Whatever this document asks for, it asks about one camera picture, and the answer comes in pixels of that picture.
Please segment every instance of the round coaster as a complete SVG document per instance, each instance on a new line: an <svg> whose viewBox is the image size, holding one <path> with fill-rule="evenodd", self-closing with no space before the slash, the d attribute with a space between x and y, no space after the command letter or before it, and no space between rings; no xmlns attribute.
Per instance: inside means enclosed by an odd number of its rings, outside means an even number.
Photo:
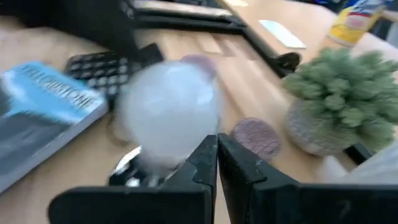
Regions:
<svg viewBox="0 0 398 224"><path fill-rule="evenodd" d="M270 161L281 149L280 139L274 129L258 118L239 121L231 135L265 161Z"/></svg>

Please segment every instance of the book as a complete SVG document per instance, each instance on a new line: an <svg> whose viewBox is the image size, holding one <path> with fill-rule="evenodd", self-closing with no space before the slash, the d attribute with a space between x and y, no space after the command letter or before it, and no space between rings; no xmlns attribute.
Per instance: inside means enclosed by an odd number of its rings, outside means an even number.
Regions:
<svg viewBox="0 0 398 224"><path fill-rule="evenodd" d="M107 110L101 93L40 62L0 74L0 193Z"/></svg>

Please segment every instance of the yellow bottle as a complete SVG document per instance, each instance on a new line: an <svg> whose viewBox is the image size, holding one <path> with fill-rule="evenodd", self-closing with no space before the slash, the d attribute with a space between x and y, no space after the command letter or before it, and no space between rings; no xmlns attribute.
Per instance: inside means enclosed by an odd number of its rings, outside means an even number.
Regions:
<svg viewBox="0 0 398 224"><path fill-rule="evenodd" d="M355 45L381 16L392 0L349 0L328 36L347 46Z"/></svg>

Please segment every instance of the plant pot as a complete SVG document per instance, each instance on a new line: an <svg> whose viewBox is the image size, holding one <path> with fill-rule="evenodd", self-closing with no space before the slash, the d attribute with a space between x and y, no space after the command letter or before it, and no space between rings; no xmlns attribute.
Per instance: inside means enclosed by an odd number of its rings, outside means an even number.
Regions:
<svg viewBox="0 0 398 224"><path fill-rule="evenodd" d="M355 142L344 141L341 133L330 130L327 134L314 133L315 119L302 113L301 101L296 100L285 116L285 128L296 145L317 156L339 153Z"/></svg>

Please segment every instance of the blurry white sphere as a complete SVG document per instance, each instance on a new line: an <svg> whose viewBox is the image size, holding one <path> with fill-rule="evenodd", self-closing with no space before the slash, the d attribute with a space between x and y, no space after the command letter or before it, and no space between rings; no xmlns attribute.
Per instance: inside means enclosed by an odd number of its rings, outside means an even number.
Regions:
<svg viewBox="0 0 398 224"><path fill-rule="evenodd" d="M157 63L135 74L118 102L119 122L143 145L148 163L172 168L218 126L212 74L185 61Z"/></svg>

